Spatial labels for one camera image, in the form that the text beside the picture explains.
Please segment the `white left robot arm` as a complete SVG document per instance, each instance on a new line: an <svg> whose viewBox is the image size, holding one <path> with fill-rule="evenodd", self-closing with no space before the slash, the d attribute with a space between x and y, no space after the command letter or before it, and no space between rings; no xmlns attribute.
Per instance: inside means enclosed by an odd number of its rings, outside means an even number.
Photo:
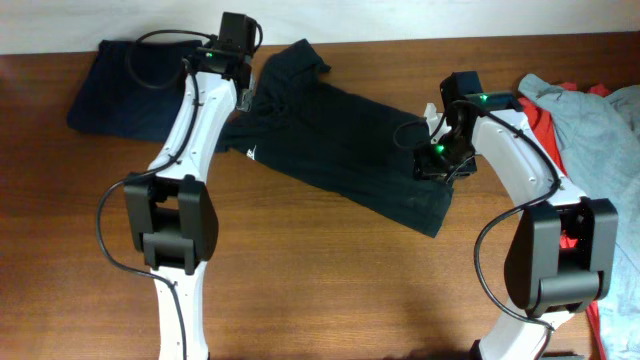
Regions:
<svg viewBox="0 0 640 360"><path fill-rule="evenodd" d="M124 185L133 243L156 286L162 359L206 359L203 286L219 223L206 181L224 123L251 106L258 22L222 16L218 34L185 60L181 107L146 173Z"/></svg>

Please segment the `dark green t-shirt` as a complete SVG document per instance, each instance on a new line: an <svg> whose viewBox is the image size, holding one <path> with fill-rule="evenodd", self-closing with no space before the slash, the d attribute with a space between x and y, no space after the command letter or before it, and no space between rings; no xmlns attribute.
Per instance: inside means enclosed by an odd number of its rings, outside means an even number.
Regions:
<svg viewBox="0 0 640 360"><path fill-rule="evenodd" d="M321 81L329 70L305 39L271 56L250 111L224 125L219 150L436 236L453 188L413 176L409 148L427 142L425 120Z"/></svg>

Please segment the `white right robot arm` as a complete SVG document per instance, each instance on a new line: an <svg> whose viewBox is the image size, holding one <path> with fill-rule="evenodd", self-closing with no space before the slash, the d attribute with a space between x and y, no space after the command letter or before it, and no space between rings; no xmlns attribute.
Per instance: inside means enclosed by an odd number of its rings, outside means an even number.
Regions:
<svg viewBox="0 0 640 360"><path fill-rule="evenodd" d="M428 116L429 138L413 149L414 178L449 184L474 173L481 155L514 204L485 225L474 244L479 283L501 315L469 356L541 359L561 325L608 294L618 212L561 172L514 95L484 91L474 71L452 73L439 89L444 109ZM501 302L483 276L481 245L513 215L519 224L504 261L508 299Z"/></svg>

